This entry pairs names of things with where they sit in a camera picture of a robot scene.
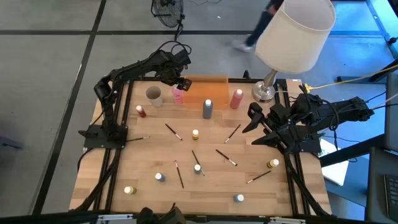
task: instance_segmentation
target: floor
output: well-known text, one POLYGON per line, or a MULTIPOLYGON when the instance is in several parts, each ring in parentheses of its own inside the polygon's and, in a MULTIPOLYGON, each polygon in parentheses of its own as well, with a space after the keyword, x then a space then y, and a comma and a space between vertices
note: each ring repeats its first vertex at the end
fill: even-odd
MULTIPOLYGON (((106 2, 98 30, 173 30, 149 13, 148 0, 103 0, 106 2)), ((185 1, 185 30, 214 30, 219 35, 182 35, 179 41, 192 47, 192 64, 184 73, 221 74, 241 77, 249 70, 262 78, 270 68, 253 53, 231 48, 234 39, 246 35, 220 35, 220 30, 250 31, 267 4, 263 0, 223 0, 218 4, 185 1)), ((383 10, 387 31, 397 22, 383 0, 370 0, 383 10)), ((82 154, 83 138, 94 110, 93 85, 110 70, 142 60, 172 35, 90 34, 101 0, 2 0, 0 2, 0 135, 23 142, 23 149, 0 150, 0 217, 30 213, 44 167, 60 125, 77 74, 83 74, 44 213, 68 210, 76 178, 76 163, 82 154)), ((392 60, 365 2, 333 2, 336 24, 313 69, 299 78, 311 86, 334 82, 339 75, 367 75, 392 60), (360 35, 342 35, 357 31, 360 35)), ((345 84, 313 91, 329 101, 359 96, 367 100, 385 91, 383 85, 345 84)), ((372 100, 374 106, 385 96, 372 100)), ((384 110, 366 123, 342 124, 337 133, 345 139, 363 141, 384 132, 384 110)), ((338 140, 339 147, 354 144, 338 140)), ((363 220, 364 208, 329 194, 333 214, 363 220)))

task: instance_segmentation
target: wooden table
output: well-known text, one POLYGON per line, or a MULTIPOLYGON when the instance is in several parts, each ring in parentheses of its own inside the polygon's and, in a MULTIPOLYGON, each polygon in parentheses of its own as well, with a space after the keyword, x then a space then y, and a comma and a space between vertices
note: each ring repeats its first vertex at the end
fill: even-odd
MULTIPOLYGON (((287 80, 290 96, 300 93, 300 80, 287 80)), ((172 99, 171 87, 161 82, 134 82, 129 107, 127 125, 128 139, 150 136, 149 139, 128 142, 122 150, 119 170, 114 188, 111 210, 114 212, 139 213, 143 207, 151 208, 155 213, 166 213, 175 202, 184 214, 197 215, 292 215, 289 190, 283 155, 273 147, 252 146, 251 142, 264 135, 262 127, 243 134, 249 123, 247 116, 252 83, 229 83, 229 95, 240 88, 244 98, 237 110, 227 108, 214 110, 211 119, 203 119, 201 110, 176 105, 172 99), (145 90, 152 85, 162 89, 164 104, 154 108, 145 97, 145 90), (140 118, 135 110, 141 105, 147 113, 140 118), (170 125, 182 138, 180 141, 167 129, 170 125), (224 144, 226 138, 241 124, 235 135, 224 144), (192 139, 192 130, 199 130, 199 140, 192 139), (215 149, 238 163, 234 166, 215 149), (196 164, 191 150, 194 150, 201 163, 205 176, 194 174, 196 164), (246 184, 248 180, 268 170, 266 164, 278 159, 281 164, 260 179, 246 184), (175 168, 178 161, 185 188, 182 189, 175 168), (154 176, 161 172, 165 182, 158 182, 154 176), (124 188, 128 185, 137 188, 137 193, 127 195, 124 188), (233 196, 243 194, 242 203, 236 203, 233 196)), ((264 114, 274 103, 261 103, 264 114)), ((97 102, 93 119, 101 113, 97 102)), ((85 156, 70 203, 70 208, 79 206, 93 190, 98 181, 104 149, 95 149, 85 156)), ((319 160, 311 154, 301 153, 305 183, 309 191, 324 210, 331 212, 319 160)), ((100 208, 108 186, 104 188, 100 208)), ((295 189, 298 209, 302 213, 300 191, 295 189)))

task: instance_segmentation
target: ceramic cup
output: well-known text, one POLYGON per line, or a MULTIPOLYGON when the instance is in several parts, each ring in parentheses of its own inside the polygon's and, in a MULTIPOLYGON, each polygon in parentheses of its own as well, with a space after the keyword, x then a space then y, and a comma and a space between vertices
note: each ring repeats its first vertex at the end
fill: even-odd
POLYGON ((145 91, 147 99, 152 106, 160 107, 163 104, 162 91, 157 86, 151 86, 145 91))

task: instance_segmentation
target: white lampshade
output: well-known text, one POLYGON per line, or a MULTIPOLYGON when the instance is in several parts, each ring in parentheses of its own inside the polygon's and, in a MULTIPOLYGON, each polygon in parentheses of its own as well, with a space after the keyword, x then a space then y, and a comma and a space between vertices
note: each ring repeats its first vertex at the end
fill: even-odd
POLYGON ((284 73, 310 70, 335 24, 329 0, 285 0, 257 41, 256 55, 284 73))

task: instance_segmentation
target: paint bottle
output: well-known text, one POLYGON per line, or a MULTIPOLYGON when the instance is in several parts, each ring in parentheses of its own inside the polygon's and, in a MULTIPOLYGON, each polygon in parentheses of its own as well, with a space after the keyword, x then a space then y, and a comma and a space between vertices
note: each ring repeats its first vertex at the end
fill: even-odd
POLYGON ((241 103, 243 99, 243 91, 242 90, 235 90, 234 95, 232 96, 231 103, 229 106, 232 109, 237 109, 239 107, 239 104, 241 103))
POLYGON ((193 167, 193 171, 194 171, 196 174, 201 174, 201 167, 200 167, 200 165, 199 165, 199 164, 196 164, 196 165, 193 167))
POLYGON ((172 94, 174 103, 182 104, 183 103, 183 91, 177 88, 177 84, 172 87, 172 94))
POLYGON ((267 167, 270 169, 277 167, 278 165, 279 165, 279 160, 277 159, 273 159, 267 163, 267 167))
POLYGON ((211 102, 211 100, 205 100, 205 102, 203 102, 203 118, 210 119, 212 112, 213 102, 211 102))
POLYGON ((235 202, 243 202, 244 196, 242 194, 238 194, 234 196, 234 201, 235 202))
POLYGON ((161 174, 161 173, 157 173, 155 175, 155 179, 157 179, 159 182, 163 182, 163 181, 166 180, 166 177, 163 174, 161 174))
POLYGON ((135 194, 137 189, 135 187, 127 186, 124 188, 124 193, 126 194, 135 194))
POLYGON ((140 105, 136 106, 136 110, 141 118, 145 118, 147 116, 147 114, 145 114, 144 109, 142 109, 142 106, 140 105))
POLYGON ((193 138, 193 140, 199 139, 199 131, 198 130, 195 129, 192 131, 192 138, 193 138))

